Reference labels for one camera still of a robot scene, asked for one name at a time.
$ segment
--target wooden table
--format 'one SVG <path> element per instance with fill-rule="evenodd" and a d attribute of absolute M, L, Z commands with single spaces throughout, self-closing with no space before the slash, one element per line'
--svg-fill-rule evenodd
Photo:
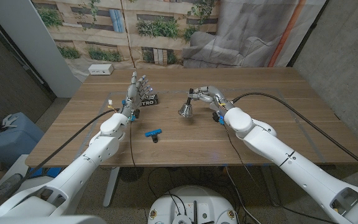
<path fill-rule="evenodd" d="M 110 76 L 89 76 L 66 105 L 41 141 L 26 160 L 36 166 L 62 145 L 84 124 L 108 110 L 107 100 L 120 107 L 126 95 L 133 70 L 115 70 Z M 140 118 L 132 123 L 132 149 L 138 166 L 222 166 L 241 165 L 229 143 L 224 127 L 212 119 L 206 103 L 192 101 L 192 118 L 183 118 L 178 110 L 186 101 L 189 88 L 214 85 L 227 99 L 250 91 L 261 91 L 285 100 L 323 131 L 358 156 L 358 140 L 331 111 L 307 82 L 292 68 L 208 68 L 208 69 L 149 69 L 137 70 L 147 75 L 158 93 L 158 105 L 140 108 Z M 317 164 L 350 164 L 356 161 L 286 107 L 264 96 L 247 96 L 236 106 L 252 118 L 272 125 L 278 138 Z M 51 159 L 46 167 L 65 167 L 87 148 L 100 124 L 112 114 L 100 118 Z M 160 128 L 158 143 L 145 133 Z M 119 150 L 102 166 L 133 166 L 127 136 Z M 268 160 L 248 149 L 229 130 L 234 145 L 246 164 L 261 165 Z"/>

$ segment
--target gray curtain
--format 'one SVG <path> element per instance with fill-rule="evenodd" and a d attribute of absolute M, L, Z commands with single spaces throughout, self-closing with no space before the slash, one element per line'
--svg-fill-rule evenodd
<path fill-rule="evenodd" d="M 185 68 L 266 67 L 298 0 L 221 0 L 216 35 L 195 32 Z"/>

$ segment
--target cable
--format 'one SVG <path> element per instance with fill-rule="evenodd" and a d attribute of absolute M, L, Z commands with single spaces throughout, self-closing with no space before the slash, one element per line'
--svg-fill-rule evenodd
<path fill-rule="evenodd" d="M 136 169 L 135 160 L 134 160 L 134 154 L 132 153 L 132 122 L 129 124 L 129 147 L 131 148 L 131 157 L 132 157 L 132 162 L 134 163 L 136 179 L 139 180 L 139 176 L 137 174 L 137 169 Z M 145 208 L 143 208 L 143 209 L 144 209 L 144 215 L 146 217 L 146 223 L 147 223 L 146 209 Z"/>
<path fill-rule="evenodd" d="M 325 219 L 322 219 L 322 218 L 312 217 L 311 215 L 303 214 L 303 213 L 294 211 L 294 210 L 289 209 L 289 208 L 284 207 L 284 206 L 281 206 L 281 207 L 283 207 L 285 210 L 288 210 L 288 211 L 293 212 L 293 213 L 295 213 L 295 214 L 303 215 L 304 217 L 312 218 L 312 219 L 315 219 L 315 220 L 320 220 L 320 221 L 323 221 L 323 222 L 326 222 L 326 223 L 338 224 L 338 223 L 336 223 L 336 222 L 332 222 L 332 221 L 325 220 Z"/>
<path fill-rule="evenodd" d="M 231 143 L 231 146 L 233 147 L 234 150 L 236 150 L 237 155 L 239 156 L 242 165 L 244 166 L 244 168 L 246 168 L 246 170 L 247 170 L 248 174 L 250 175 L 252 181 L 253 181 L 254 184 L 258 187 L 258 189 L 260 190 L 260 192 L 261 192 L 262 194 L 266 194 L 266 193 L 262 190 L 262 188 L 259 186 L 259 184 L 256 182 L 256 180 L 254 179 L 254 177 L 251 175 L 251 173 L 249 172 L 249 170 L 248 170 L 248 168 L 246 167 L 246 165 L 243 163 L 240 154 L 238 153 L 236 147 L 234 147 L 234 145 L 233 145 L 233 143 L 232 143 L 232 141 L 231 141 L 230 135 L 229 135 L 229 133 L 228 133 L 227 128 L 225 127 L 225 125 L 224 125 L 224 128 L 225 128 L 225 130 L 226 130 L 226 132 L 227 132 L 227 136 L 228 136 L 228 138 L 229 138 L 229 141 L 230 141 L 230 143 Z M 313 217 L 313 216 L 311 216 L 311 215 L 307 215 L 307 214 L 303 214 L 303 213 L 294 211 L 294 210 L 292 210 L 292 209 L 289 209 L 289 208 L 285 207 L 285 206 L 282 205 L 280 202 L 276 202 L 273 198 L 271 198 L 271 199 L 272 199 L 275 203 L 277 203 L 279 206 L 281 206 L 282 208 L 284 208 L 285 210 L 288 210 L 288 211 L 293 212 L 293 213 L 295 213 L 295 214 L 303 215 L 303 216 L 305 216 L 305 217 L 312 218 L 312 219 L 315 219 L 315 220 L 320 220 L 320 221 L 327 222 L 327 223 L 337 224 L 336 222 L 332 222 L 332 221 L 329 221 L 329 220 L 324 220 L 324 219 L 322 219 L 322 218 Z"/>
<path fill-rule="evenodd" d="M 102 169 L 102 170 L 113 170 L 113 169 L 115 169 L 115 168 L 117 168 L 117 167 L 113 167 L 113 168 L 103 168 L 103 167 L 100 167 L 100 169 Z"/>
<path fill-rule="evenodd" d="M 131 147 L 131 157 L 132 157 L 132 162 L 134 163 L 134 167 L 135 167 L 136 179 L 139 179 L 139 176 L 137 175 L 137 169 L 136 169 L 136 165 L 135 165 L 134 154 L 132 153 L 132 122 L 129 125 L 129 145 Z"/>
<path fill-rule="evenodd" d="M 177 202 L 173 199 L 171 192 L 169 192 L 169 191 L 168 191 L 168 193 L 169 193 L 169 196 L 171 196 L 171 198 L 172 198 L 172 200 L 173 200 L 173 203 L 175 203 L 175 205 L 177 206 L 177 209 L 178 209 L 178 215 L 181 215 L 181 213 L 180 213 L 180 211 L 179 211 L 179 207 L 178 207 Z"/>
<path fill-rule="evenodd" d="M 246 168 L 248 174 L 251 176 L 251 179 L 254 181 L 254 183 L 256 184 L 256 186 L 259 188 L 260 191 L 263 192 L 263 190 L 259 187 L 259 185 L 256 183 L 256 180 L 254 179 L 254 177 L 251 175 L 251 173 L 249 172 L 247 166 L 244 164 L 244 162 L 242 161 L 242 158 L 240 156 L 240 153 L 239 151 L 236 149 L 236 147 L 234 147 L 233 145 L 233 142 L 231 141 L 231 138 L 230 138 L 230 135 L 229 135 L 229 131 L 227 131 L 227 128 L 226 128 L 226 125 L 223 125 L 224 129 L 226 130 L 226 134 L 227 134 L 227 137 L 229 138 L 229 141 L 230 141 L 230 144 L 231 146 L 233 147 L 233 149 L 236 151 L 237 155 L 239 156 L 239 159 L 240 159 L 240 162 L 241 164 L 244 166 L 244 168 Z"/>
<path fill-rule="evenodd" d="M 176 197 L 176 198 L 179 198 L 181 204 L 183 205 L 183 208 L 185 208 L 185 215 L 187 215 L 185 204 L 183 203 L 183 201 L 181 200 L 181 198 L 178 197 L 178 196 L 176 196 L 176 195 L 174 195 L 174 194 L 171 194 L 170 192 L 169 192 L 169 195 L 171 195 L 171 197 L 174 196 L 174 197 Z"/>
<path fill-rule="evenodd" d="M 215 223 L 218 223 L 219 219 L 221 218 L 221 216 L 225 213 L 225 212 L 230 212 L 232 211 L 231 209 L 227 209 L 225 211 L 223 211 L 219 216 L 218 216 L 218 219 L 216 219 L 216 222 Z M 237 214 L 236 211 L 233 211 L 234 214 L 236 214 L 236 220 L 237 220 L 237 223 L 240 224 L 240 221 L 239 221 L 239 215 Z"/>
<path fill-rule="evenodd" d="M 306 121 L 310 126 L 312 126 L 315 130 L 317 130 L 318 132 L 320 132 L 324 137 L 326 137 L 328 140 L 330 140 L 332 143 L 334 143 L 337 147 L 339 147 L 340 149 L 342 149 L 344 152 L 346 152 L 348 155 L 350 155 L 351 157 L 353 157 L 353 159 L 355 159 L 358 162 L 358 157 L 353 154 L 351 151 L 349 151 L 348 149 L 346 149 L 344 146 L 342 146 L 341 144 L 339 144 L 337 141 L 335 141 L 335 139 L 333 139 L 331 136 L 329 136 L 328 134 L 326 134 L 323 130 L 321 130 L 320 128 L 318 128 L 316 125 L 314 125 L 311 121 L 309 121 L 307 118 L 305 118 L 301 113 L 297 112 L 294 108 L 292 108 L 288 103 L 282 101 L 281 99 L 266 94 L 266 93 L 257 93 L 257 92 L 252 92 L 252 93 L 246 93 L 243 94 L 241 96 L 236 97 L 235 99 L 233 99 L 233 103 L 237 102 L 238 100 L 240 100 L 242 97 L 244 96 L 249 96 L 249 95 L 261 95 L 261 96 L 267 96 L 271 99 L 277 100 L 278 102 L 280 102 L 281 104 L 283 104 L 284 106 L 286 106 L 288 109 L 290 109 L 292 112 L 294 112 L 296 115 L 298 115 L 300 118 L 302 118 L 302 120 Z"/>
<path fill-rule="evenodd" d="M 196 184 L 203 184 L 203 185 L 212 185 L 211 182 L 201 182 L 201 181 L 198 181 L 195 177 L 192 177 L 190 172 L 190 177 L 185 173 L 184 169 L 181 167 L 180 170 L 182 171 L 183 175 L 188 179 L 190 180 L 191 182 L 195 182 Z M 231 196 L 231 198 L 233 199 L 233 202 L 234 202 L 234 206 L 237 208 L 237 212 L 239 212 L 239 209 L 240 209 L 240 206 L 237 207 L 237 201 L 236 201 L 236 197 L 233 195 L 233 193 L 231 192 L 231 190 L 233 190 L 235 192 L 235 190 L 232 188 L 230 190 L 230 188 L 227 186 L 227 183 L 225 183 L 223 181 L 223 184 L 219 184 L 219 181 L 213 181 L 214 182 L 214 187 L 218 186 L 218 187 L 224 187 L 228 192 L 229 192 L 229 195 Z"/>
<path fill-rule="evenodd" d="M 230 176 L 230 174 L 229 174 L 229 169 L 228 169 L 227 167 L 226 167 L 226 172 L 227 172 L 227 175 L 229 176 L 229 178 L 230 178 L 230 180 L 231 180 L 231 183 L 233 184 L 233 186 L 235 186 L 237 195 L 238 195 L 239 198 L 240 198 L 240 197 L 241 197 L 241 196 L 240 196 L 240 193 L 239 193 L 239 191 L 238 191 L 238 189 L 237 189 L 237 187 L 236 187 L 236 185 L 235 185 L 233 179 L 231 179 L 231 176 Z M 248 210 L 246 209 L 246 207 L 244 206 L 244 204 L 242 203 L 241 200 L 240 200 L 240 202 L 241 202 L 241 205 L 242 205 L 242 208 L 244 209 L 244 211 L 245 211 L 255 222 L 257 222 L 258 224 L 261 224 L 261 223 L 258 221 L 258 219 L 256 219 L 250 212 L 248 212 Z"/>
<path fill-rule="evenodd" d="M 157 167 L 155 168 L 154 170 L 152 170 L 150 173 L 149 173 L 149 176 L 147 176 L 147 185 L 149 186 L 149 189 L 150 191 L 153 193 L 154 197 L 155 198 L 158 198 L 157 195 L 154 193 L 153 189 L 152 189 L 152 186 L 150 185 L 150 176 L 152 175 L 152 173 L 158 169 L 161 169 L 163 167 Z"/>
<path fill-rule="evenodd" d="M 15 189 L 18 189 L 18 186 L 22 185 L 25 180 L 31 177 L 37 170 L 39 170 L 43 165 L 45 165 L 51 158 L 53 158 L 56 154 L 58 154 L 68 143 L 70 143 L 77 135 L 79 135 L 86 127 L 92 124 L 94 121 L 102 117 L 103 115 L 113 112 L 114 110 L 107 110 L 95 118 L 93 118 L 88 124 L 84 125 L 80 130 L 78 130 L 70 139 L 68 139 L 65 143 L 63 143 L 58 149 L 56 149 L 51 155 L 49 155 L 46 159 L 44 159 L 40 164 L 38 164 L 32 171 L 30 171 L 27 175 L 25 175 L 18 183 L 16 183 L 10 190 L 8 190 L 2 197 L 0 198 L 0 203 L 4 200 L 4 198 L 8 198 L 14 193 Z"/>

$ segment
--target black box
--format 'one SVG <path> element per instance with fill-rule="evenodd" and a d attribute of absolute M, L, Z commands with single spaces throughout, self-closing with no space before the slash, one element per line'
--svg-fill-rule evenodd
<path fill-rule="evenodd" d="M 151 106 L 158 104 L 158 96 L 157 94 L 146 95 L 142 100 L 141 106 Z"/>

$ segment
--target blue container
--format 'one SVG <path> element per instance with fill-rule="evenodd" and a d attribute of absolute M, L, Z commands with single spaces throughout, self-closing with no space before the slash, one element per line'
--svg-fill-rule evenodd
<path fill-rule="evenodd" d="M 23 113 L 16 113 L 11 119 L 18 117 L 12 125 L 16 128 L 8 128 L 0 133 L 0 163 L 10 167 L 22 154 L 30 154 L 35 145 L 40 141 L 44 132 L 41 131 Z"/>

